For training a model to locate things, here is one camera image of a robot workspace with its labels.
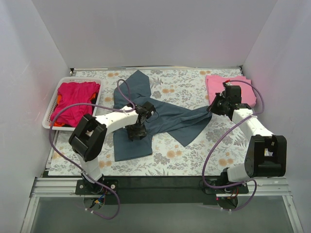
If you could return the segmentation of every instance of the pink shirt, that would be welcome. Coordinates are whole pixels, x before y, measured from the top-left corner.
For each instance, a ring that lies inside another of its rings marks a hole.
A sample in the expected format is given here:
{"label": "pink shirt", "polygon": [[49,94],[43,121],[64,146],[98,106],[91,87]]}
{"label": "pink shirt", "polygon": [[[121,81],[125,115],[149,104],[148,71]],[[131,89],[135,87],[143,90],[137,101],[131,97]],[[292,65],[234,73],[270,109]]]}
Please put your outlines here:
{"label": "pink shirt", "polygon": [[[251,84],[251,81],[246,79],[245,76],[237,76],[235,78],[223,78],[219,75],[207,75],[205,79],[205,84],[210,104],[214,101],[216,93],[223,92],[223,90],[225,89],[223,86],[223,82],[226,80],[243,80]],[[251,86],[245,83],[238,83],[238,82],[234,82],[232,83],[232,85],[239,85],[241,87],[242,103],[247,103],[251,107],[255,106],[256,96]]]}
{"label": "pink shirt", "polygon": [[[91,103],[91,97],[94,93],[99,92],[100,85],[95,82],[84,82],[84,83],[62,83],[58,88],[58,95],[62,98],[59,105],[55,108],[51,114],[51,120],[54,120],[55,116],[65,107],[74,103]],[[85,114],[92,114],[92,107],[89,105],[78,105],[69,108],[63,112],[58,119],[58,123],[65,123],[76,127],[80,122],[81,118]]]}

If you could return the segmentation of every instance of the white wall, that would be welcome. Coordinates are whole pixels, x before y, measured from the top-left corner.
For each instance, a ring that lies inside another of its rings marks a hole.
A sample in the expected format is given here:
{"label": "white wall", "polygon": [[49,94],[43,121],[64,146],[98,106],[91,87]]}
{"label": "white wall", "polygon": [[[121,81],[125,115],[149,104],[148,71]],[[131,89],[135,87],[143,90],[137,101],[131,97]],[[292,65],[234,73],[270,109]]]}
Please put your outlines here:
{"label": "white wall", "polygon": [[42,118],[69,70],[31,0],[0,0],[0,35],[0,232],[17,233],[50,148]]}
{"label": "white wall", "polygon": [[33,2],[69,67],[236,67],[276,0]]}
{"label": "white wall", "polygon": [[262,92],[260,120],[288,141],[287,172],[305,232],[311,232],[311,0],[279,0],[244,64]]}

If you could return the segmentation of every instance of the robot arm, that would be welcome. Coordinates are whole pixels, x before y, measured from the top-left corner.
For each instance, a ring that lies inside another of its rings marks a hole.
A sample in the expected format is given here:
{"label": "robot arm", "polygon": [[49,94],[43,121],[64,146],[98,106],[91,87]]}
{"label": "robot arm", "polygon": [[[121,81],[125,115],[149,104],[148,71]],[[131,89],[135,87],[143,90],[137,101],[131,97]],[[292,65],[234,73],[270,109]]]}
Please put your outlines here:
{"label": "robot arm", "polygon": [[[223,83],[225,90],[217,93],[208,111],[218,115],[227,115],[234,123],[253,114],[248,104],[241,103],[240,86]],[[286,139],[274,135],[252,116],[240,125],[240,129],[249,141],[244,164],[224,170],[228,182],[246,181],[253,177],[284,176],[286,170]]]}
{"label": "robot arm", "polygon": [[[131,110],[129,106],[121,110]],[[105,136],[120,128],[126,128],[129,140],[144,138],[147,135],[144,122],[156,111],[155,107],[146,102],[142,106],[135,105],[132,112],[112,112],[107,115],[93,117],[86,114],[69,138],[69,143],[75,153],[78,154],[84,171],[94,180],[104,180],[99,168],[98,155],[102,151]],[[99,187],[95,185],[85,174],[82,174],[86,185],[90,190],[96,192]]]}

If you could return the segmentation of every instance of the laundry basket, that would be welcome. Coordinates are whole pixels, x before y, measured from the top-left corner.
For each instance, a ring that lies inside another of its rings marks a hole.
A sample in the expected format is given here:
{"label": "laundry basket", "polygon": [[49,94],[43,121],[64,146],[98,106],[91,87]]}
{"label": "laundry basket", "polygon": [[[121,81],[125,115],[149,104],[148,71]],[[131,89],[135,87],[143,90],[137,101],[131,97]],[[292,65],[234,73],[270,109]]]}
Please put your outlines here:
{"label": "laundry basket", "polygon": [[[60,85],[62,83],[70,83],[70,82],[76,82],[76,83],[83,83],[83,82],[96,82],[100,85],[100,88],[99,88],[99,92],[98,92],[98,96],[97,96],[97,99],[96,99],[96,104],[99,103],[99,99],[100,99],[100,96],[101,96],[101,92],[102,92],[102,80],[101,79],[97,79],[97,78],[93,78],[93,77],[90,77],[90,78],[87,78],[87,77],[82,77],[82,78],[77,78],[77,77],[65,77],[65,78],[62,78],[55,91],[54,91],[54,94],[52,96],[52,99],[50,101],[50,104],[48,106],[48,109],[44,115],[44,118],[43,118],[43,121],[42,121],[42,126],[46,129],[49,129],[50,128],[50,125],[51,125],[51,114],[54,112],[54,109],[56,107],[56,104],[57,104],[57,90],[58,88],[60,87]],[[93,111],[93,116],[95,116],[95,113],[96,113],[96,110],[97,110],[97,107],[94,108],[94,111]],[[56,127],[56,126],[53,126],[52,128],[53,130],[65,130],[65,131],[74,131],[74,127]]]}

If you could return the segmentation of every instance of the floral tablecloth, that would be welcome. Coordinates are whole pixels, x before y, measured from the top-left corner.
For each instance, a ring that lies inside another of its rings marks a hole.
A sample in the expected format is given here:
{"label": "floral tablecloth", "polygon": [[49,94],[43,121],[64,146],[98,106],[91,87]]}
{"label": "floral tablecloth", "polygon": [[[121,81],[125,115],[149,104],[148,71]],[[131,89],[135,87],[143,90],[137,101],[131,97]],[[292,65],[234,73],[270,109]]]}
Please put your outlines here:
{"label": "floral tablecloth", "polygon": [[[208,106],[208,95],[205,76],[217,74],[223,77],[240,75],[239,69],[179,69],[179,70],[141,70],[149,76],[152,98],[169,102],[189,109]],[[96,77],[104,85],[100,104],[113,107],[113,91],[116,81],[127,79],[135,70],[119,71],[80,71],[76,76]],[[98,109],[96,115],[109,111]],[[225,116],[213,115],[212,120],[199,136],[187,147],[183,147],[168,133],[153,137],[153,154],[128,161],[115,162],[113,135],[105,139],[99,155],[100,168],[105,176],[197,176],[202,174],[205,158],[220,138],[234,125]],[[77,163],[79,159],[68,143],[71,132],[59,132],[56,146],[70,159]],[[225,167],[244,162],[247,150],[247,139],[240,129],[227,136],[212,154],[206,169],[206,175],[219,175]],[[54,152],[49,175],[80,175],[79,169]]]}

